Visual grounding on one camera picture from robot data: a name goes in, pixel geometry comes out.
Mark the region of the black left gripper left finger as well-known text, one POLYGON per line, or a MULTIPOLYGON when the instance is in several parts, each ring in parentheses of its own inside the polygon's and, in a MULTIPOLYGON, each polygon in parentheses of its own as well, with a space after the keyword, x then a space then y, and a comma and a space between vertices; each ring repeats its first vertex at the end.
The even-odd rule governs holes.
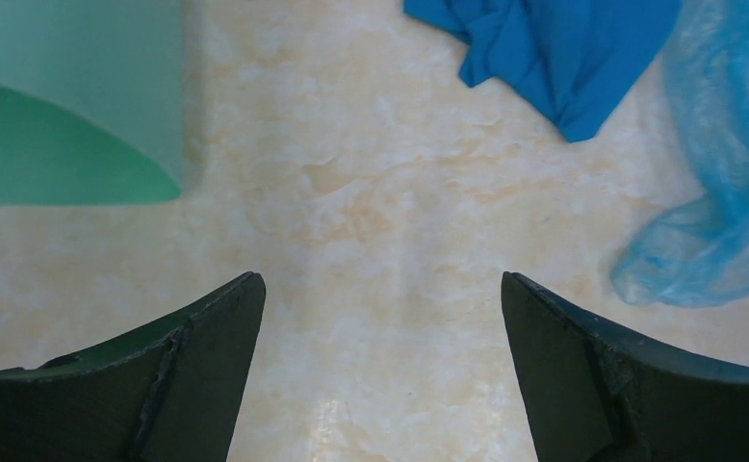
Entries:
POLYGON ((0 461, 222 461, 262 322, 245 273, 35 369, 0 371, 0 461))

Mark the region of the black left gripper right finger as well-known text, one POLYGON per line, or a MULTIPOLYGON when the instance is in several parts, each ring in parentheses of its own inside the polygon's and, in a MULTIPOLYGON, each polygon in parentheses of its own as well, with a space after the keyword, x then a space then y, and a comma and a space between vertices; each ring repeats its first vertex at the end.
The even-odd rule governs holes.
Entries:
POLYGON ((502 310, 541 461, 749 461, 749 367, 584 310, 520 273, 502 310))

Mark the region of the light blue translucent plastic bag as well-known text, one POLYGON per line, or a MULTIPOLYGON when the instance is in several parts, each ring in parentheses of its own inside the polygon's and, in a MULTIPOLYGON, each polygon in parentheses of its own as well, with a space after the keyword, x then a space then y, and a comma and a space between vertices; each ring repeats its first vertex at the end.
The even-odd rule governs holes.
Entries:
POLYGON ((702 195, 647 224, 610 280, 633 305, 711 307, 749 296, 749 1, 688 1, 663 84, 702 195))

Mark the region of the green plastic trash bin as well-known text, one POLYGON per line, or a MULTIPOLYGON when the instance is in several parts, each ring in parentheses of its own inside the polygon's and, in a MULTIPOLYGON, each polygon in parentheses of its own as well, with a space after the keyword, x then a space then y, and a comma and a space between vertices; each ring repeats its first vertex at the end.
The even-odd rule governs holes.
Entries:
POLYGON ((0 205, 177 198, 183 33, 179 1, 0 1, 0 205))

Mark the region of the dark blue crumpled bag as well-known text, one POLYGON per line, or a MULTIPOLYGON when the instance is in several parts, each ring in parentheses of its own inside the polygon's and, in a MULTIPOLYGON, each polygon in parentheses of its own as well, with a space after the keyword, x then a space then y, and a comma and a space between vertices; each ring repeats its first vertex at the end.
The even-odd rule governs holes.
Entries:
POLYGON ((674 29, 675 0, 408 0, 467 44, 470 88, 497 78, 568 142, 594 138, 674 29))

